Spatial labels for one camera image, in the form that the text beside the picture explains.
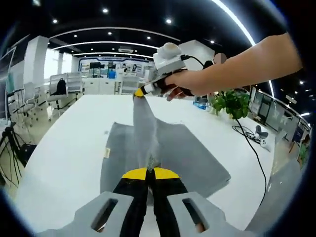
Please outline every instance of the desk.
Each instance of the desk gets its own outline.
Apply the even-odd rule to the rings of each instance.
[[[158,119],[186,125],[228,170],[232,177],[229,184],[208,199],[224,211],[228,223],[244,230],[260,204],[264,178],[246,139],[231,128],[237,123],[223,121],[191,101],[167,102],[164,98],[148,97],[148,102]],[[36,232],[70,223],[77,209],[100,194],[106,131],[114,122],[133,125],[130,95],[84,95],[42,138],[28,161],[16,195],[18,209]],[[240,123],[252,130],[257,125],[249,118]],[[267,182],[275,137],[268,138],[271,152],[251,141]],[[145,218],[144,223],[154,225],[155,219]]]

